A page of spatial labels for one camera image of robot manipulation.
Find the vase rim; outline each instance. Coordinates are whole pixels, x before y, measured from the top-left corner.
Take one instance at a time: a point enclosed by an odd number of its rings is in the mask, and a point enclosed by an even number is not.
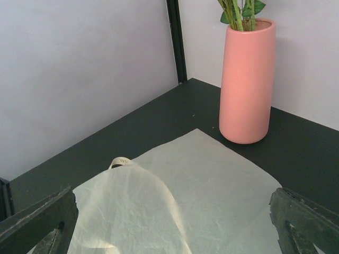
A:
[[[268,28],[263,28],[260,30],[255,30],[255,31],[237,31],[237,30],[233,30],[231,28],[230,25],[227,26],[227,32],[232,32],[232,33],[241,33],[241,34],[254,34],[254,33],[264,33],[267,30],[274,30],[275,29],[275,22],[273,20],[270,19],[263,19],[263,18],[259,18],[259,19],[255,19],[256,21],[262,21],[262,22],[267,22],[270,23],[270,26]]]

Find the gray panel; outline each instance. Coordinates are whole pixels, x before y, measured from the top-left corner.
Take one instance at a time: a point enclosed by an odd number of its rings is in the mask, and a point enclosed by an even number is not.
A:
[[[0,2],[0,176],[177,85],[166,1]]]

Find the white sheet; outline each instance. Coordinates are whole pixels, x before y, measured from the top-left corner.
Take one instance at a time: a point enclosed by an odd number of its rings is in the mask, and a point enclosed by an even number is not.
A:
[[[278,187],[194,130],[74,189],[68,253],[281,253],[269,211]]]

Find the leaf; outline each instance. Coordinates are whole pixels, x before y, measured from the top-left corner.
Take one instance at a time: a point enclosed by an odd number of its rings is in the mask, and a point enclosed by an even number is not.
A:
[[[224,24],[229,24],[229,22],[227,20],[227,17],[226,17],[224,12],[222,12],[222,15],[221,15],[221,18],[220,18],[220,22],[224,23]]]
[[[254,0],[254,14],[258,14],[259,12],[261,12],[265,6],[266,4],[264,4],[263,2],[259,0]],[[251,17],[252,15],[250,7],[247,6],[247,1],[245,2],[242,15],[243,17]]]

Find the vase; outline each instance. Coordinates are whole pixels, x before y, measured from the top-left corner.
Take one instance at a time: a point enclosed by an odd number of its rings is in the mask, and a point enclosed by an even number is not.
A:
[[[255,31],[227,27],[219,128],[228,140],[250,144],[269,129],[275,59],[275,23],[256,19]]]

